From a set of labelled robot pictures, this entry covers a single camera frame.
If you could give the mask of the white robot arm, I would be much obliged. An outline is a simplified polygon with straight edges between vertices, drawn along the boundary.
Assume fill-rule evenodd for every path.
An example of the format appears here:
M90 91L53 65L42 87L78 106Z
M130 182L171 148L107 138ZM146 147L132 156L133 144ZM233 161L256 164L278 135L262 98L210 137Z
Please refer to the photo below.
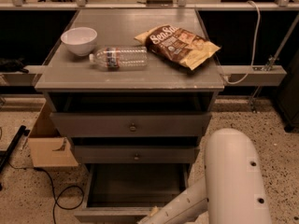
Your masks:
M259 156L242 132L225 128L208 139L205 175L138 224L272 224Z

